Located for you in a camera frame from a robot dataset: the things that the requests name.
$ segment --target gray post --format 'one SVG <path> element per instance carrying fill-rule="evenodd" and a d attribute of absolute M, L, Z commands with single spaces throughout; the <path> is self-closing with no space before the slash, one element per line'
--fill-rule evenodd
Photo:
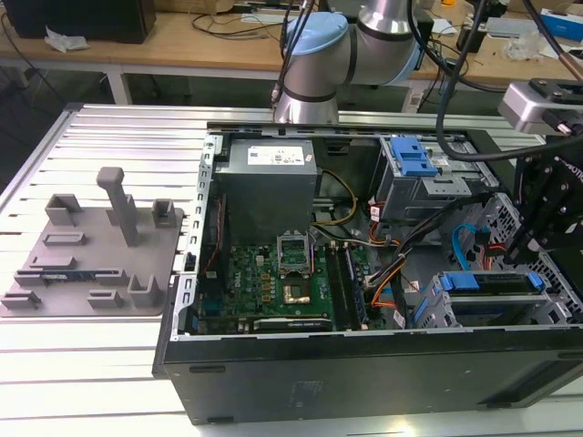
<path fill-rule="evenodd" d="M 124 240 L 129 247 L 132 247 L 138 245 L 136 211 L 132 211 L 132 207 L 128 204 L 126 193 L 121 186 L 123 180 L 124 170 L 119 167 L 102 167 L 97 175 L 97 184 L 107 192 Z"/>

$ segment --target white paper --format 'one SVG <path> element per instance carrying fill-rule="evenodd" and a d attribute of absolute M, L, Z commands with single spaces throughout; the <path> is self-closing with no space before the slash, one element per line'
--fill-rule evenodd
<path fill-rule="evenodd" d="M 303 166 L 303 149 L 286 147 L 249 147 L 247 164 L 250 166 Z"/>
<path fill-rule="evenodd" d="M 84 36 L 65 36 L 53 32 L 46 27 L 45 42 L 59 52 L 66 53 L 69 50 L 83 50 L 89 48 Z"/>
<path fill-rule="evenodd" d="M 434 34 L 440 35 L 454 35 L 457 33 L 455 27 L 453 27 L 452 24 L 444 18 L 437 18 L 434 20 L 434 27 L 431 31 Z"/>

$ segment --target black box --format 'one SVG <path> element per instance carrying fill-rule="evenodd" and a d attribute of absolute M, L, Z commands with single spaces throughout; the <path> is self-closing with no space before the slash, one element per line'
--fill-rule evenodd
<path fill-rule="evenodd" d="M 42 38 L 47 26 L 66 36 L 141 44 L 156 22 L 154 0 L 5 0 L 22 38 Z"/>

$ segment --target label sticker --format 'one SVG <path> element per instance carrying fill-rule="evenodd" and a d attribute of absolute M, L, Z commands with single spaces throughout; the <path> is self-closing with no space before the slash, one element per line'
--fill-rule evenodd
<path fill-rule="evenodd" d="M 395 323 L 397 325 L 399 325 L 399 327 L 404 330 L 404 317 L 401 315 L 401 313 L 397 310 L 394 311 L 393 314 L 393 319 L 395 321 Z"/>
<path fill-rule="evenodd" d="M 447 167 L 449 162 L 445 158 L 431 158 L 431 163 L 436 167 Z"/>
<path fill-rule="evenodd" d="M 371 220 L 378 222 L 381 219 L 381 209 L 379 207 L 371 207 Z"/>
<path fill-rule="evenodd" d="M 247 153 L 247 164 L 250 166 L 303 166 L 303 150 L 296 146 L 252 146 L 249 147 Z"/>
<path fill-rule="evenodd" d="M 419 281 L 417 280 L 412 280 L 411 284 L 409 284 L 410 287 L 407 287 L 406 289 L 404 289 L 405 293 L 418 293 L 419 292 Z"/>

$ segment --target blue drive bracket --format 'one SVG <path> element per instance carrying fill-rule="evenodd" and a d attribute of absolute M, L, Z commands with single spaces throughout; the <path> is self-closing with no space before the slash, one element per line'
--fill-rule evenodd
<path fill-rule="evenodd" d="M 435 176 L 439 173 L 429 159 L 429 152 L 416 138 L 391 138 L 391 146 L 404 176 Z"/>

